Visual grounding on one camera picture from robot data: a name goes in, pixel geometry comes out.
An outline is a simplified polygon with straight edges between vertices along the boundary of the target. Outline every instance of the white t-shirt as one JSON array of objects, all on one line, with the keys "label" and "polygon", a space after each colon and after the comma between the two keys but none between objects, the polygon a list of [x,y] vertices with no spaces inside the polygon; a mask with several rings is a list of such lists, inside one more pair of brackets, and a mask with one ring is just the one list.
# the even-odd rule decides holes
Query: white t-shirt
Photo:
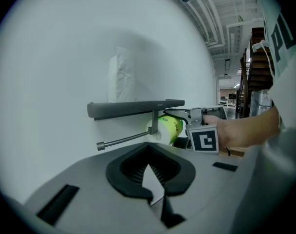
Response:
[{"label": "white t-shirt", "polygon": [[265,20],[265,39],[275,66],[269,94],[286,128],[296,128],[296,37],[288,25],[288,14],[276,0],[260,0]]}]

